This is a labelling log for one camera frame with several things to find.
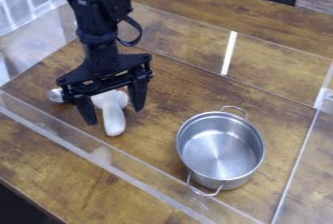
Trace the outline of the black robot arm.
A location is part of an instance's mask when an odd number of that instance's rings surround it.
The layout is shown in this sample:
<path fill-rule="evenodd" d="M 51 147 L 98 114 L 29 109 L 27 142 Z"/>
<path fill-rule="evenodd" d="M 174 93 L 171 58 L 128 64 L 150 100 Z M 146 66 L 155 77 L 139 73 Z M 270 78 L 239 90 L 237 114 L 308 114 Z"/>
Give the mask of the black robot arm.
<path fill-rule="evenodd" d="M 119 38 L 119 23 L 134 28 L 139 23 L 128 16 L 131 0 L 67 0 L 76 20 L 76 37 L 83 45 L 80 66 L 57 78 L 60 101 L 76 106 L 87 124 L 98 123 L 91 97 L 126 87 L 135 110 L 146 103 L 147 84 L 152 77 L 148 54 L 123 55 L 118 45 L 132 47 Z"/>

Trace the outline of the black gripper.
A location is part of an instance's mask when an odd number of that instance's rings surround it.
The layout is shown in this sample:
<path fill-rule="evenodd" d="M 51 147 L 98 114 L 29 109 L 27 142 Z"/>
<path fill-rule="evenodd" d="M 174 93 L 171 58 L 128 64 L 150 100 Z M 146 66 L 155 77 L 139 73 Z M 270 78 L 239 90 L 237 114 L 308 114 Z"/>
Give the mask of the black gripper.
<path fill-rule="evenodd" d="M 90 126 L 98 124 L 91 97 L 122 87 L 128 88 L 136 112 L 144 108 L 147 84 L 152 77 L 150 54 L 120 54 L 118 44 L 83 45 L 83 63 L 57 78 L 63 98 L 75 103 L 76 109 Z"/>

